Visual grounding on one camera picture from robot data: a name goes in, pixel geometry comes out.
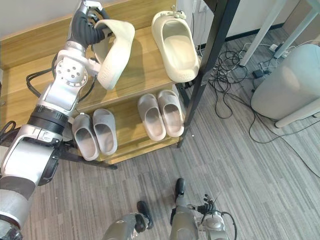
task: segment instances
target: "metal rack leg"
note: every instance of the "metal rack leg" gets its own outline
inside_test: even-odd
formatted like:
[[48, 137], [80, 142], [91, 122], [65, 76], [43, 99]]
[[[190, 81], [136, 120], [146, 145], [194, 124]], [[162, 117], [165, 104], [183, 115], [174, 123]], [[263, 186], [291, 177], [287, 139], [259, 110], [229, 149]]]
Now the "metal rack leg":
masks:
[[211, 29], [204, 49], [204, 55], [201, 61], [199, 73], [195, 78], [190, 102], [184, 119], [184, 132], [180, 136], [177, 147], [180, 148], [186, 138], [190, 124], [194, 118], [196, 109], [199, 105], [201, 97], [205, 91], [210, 71], [219, 56], [222, 45], [226, 39], [230, 25], [236, 14], [240, 0], [204, 0], [214, 12], [214, 18]]
[[184, 106], [188, 107], [190, 99], [186, 92], [185, 86], [183, 85], [183, 83], [176, 83], [176, 87], [178, 88], [178, 91], [183, 99]]
[[96, 160], [86, 161], [82, 156], [68, 152], [68, 148], [63, 144], [60, 146], [60, 158], [70, 162], [92, 165], [92, 166], [97, 166], [105, 169], [112, 169], [112, 170], [118, 169], [116, 165], [108, 164], [104, 161], [96, 161]]

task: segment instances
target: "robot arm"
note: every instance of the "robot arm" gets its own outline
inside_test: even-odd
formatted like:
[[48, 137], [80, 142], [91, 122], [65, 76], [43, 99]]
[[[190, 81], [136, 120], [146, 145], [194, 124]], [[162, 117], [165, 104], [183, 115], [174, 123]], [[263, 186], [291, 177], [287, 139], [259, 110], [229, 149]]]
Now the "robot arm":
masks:
[[23, 227], [37, 186], [51, 181], [58, 166], [62, 132], [78, 102], [88, 75], [100, 65], [85, 58], [88, 45], [105, 38], [101, 29], [88, 25], [89, 10], [108, 18], [102, 5], [82, 0], [74, 13], [64, 49], [57, 55], [55, 79], [40, 96], [1, 164], [0, 240], [22, 239]]

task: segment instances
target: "slide sandal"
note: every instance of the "slide sandal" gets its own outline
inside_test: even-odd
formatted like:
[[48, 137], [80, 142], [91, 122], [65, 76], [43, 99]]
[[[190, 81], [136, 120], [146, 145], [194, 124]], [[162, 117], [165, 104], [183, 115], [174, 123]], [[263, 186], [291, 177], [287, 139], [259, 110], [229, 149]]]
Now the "slide sandal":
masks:
[[164, 139], [166, 136], [166, 129], [156, 97], [150, 93], [140, 97], [138, 101], [138, 111], [149, 138], [153, 141]]
[[97, 109], [93, 113], [93, 129], [103, 155], [112, 155], [116, 152], [117, 134], [114, 115], [106, 109]]
[[199, 60], [190, 28], [182, 12], [161, 11], [152, 20], [152, 35], [162, 55], [165, 71], [177, 83], [193, 80]]
[[184, 120], [177, 95], [171, 90], [162, 90], [158, 94], [159, 108], [170, 137], [179, 137], [184, 132]]
[[[129, 22], [113, 19], [100, 20], [94, 28], [103, 28], [105, 35], [105, 39], [92, 45], [95, 57], [101, 64], [97, 79], [105, 89], [111, 90], [129, 61], [135, 28]], [[115, 35], [115, 40], [109, 49], [110, 38], [107, 36], [110, 30]]]
[[76, 116], [72, 124], [72, 132], [85, 160], [92, 161], [99, 157], [98, 142], [89, 115], [81, 113]]

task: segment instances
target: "floor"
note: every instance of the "floor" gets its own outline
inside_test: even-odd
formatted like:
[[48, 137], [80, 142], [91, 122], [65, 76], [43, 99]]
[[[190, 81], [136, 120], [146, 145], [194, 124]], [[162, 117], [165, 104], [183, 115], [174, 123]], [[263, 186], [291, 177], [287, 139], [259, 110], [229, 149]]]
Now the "floor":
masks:
[[[283, 29], [271, 30], [263, 43], [279, 44]], [[228, 43], [240, 50], [254, 36]], [[258, 48], [248, 63], [248, 72], [271, 54]], [[243, 70], [235, 71], [241, 77]], [[232, 92], [249, 101], [252, 80], [235, 85]], [[118, 170], [102, 169], [61, 160], [53, 181], [37, 189], [25, 240], [100, 240], [120, 216], [136, 211], [136, 202], [151, 207], [155, 226], [140, 240], [166, 240], [174, 207], [177, 178], [187, 181], [186, 197], [203, 204], [205, 193], [217, 197], [218, 209], [230, 212], [238, 228], [238, 240], [320, 239], [320, 179], [304, 166], [281, 139], [268, 144], [253, 142], [248, 134], [252, 112], [227, 100], [233, 116], [220, 119], [214, 111], [216, 97], [207, 86], [182, 148], [166, 147], [118, 164]], [[219, 104], [221, 114], [228, 109]], [[292, 133], [317, 121], [308, 118], [277, 133]], [[320, 174], [320, 123], [285, 139], [307, 164]], [[260, 123], [252, 134], [261, 141], [274, 137]], [[233, 226], [226, 216], [227, 231]]]

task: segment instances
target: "black metal frame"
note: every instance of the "black metal frame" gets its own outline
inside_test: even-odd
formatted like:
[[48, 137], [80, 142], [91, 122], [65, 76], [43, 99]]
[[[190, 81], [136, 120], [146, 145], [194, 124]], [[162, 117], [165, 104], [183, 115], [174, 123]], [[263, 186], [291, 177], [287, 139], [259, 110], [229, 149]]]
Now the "black metal frame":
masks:
[[227, 37], [232, 20], [236, 14], [240, 0], [204, 0], [214, 13], [209, 36], [205, 45], [198, 75], [192, 81], [194, 83], [191, 98], [188, 97], [183, 84], [178, 83], [177, 88], [183, 98], [186, 110], [184, 119], [184, 132], [181, 135], [177, 147], [180, 148], [186, 138], [196, 109], [208, 83], [209, 75], [214, 66], [223, 43]]

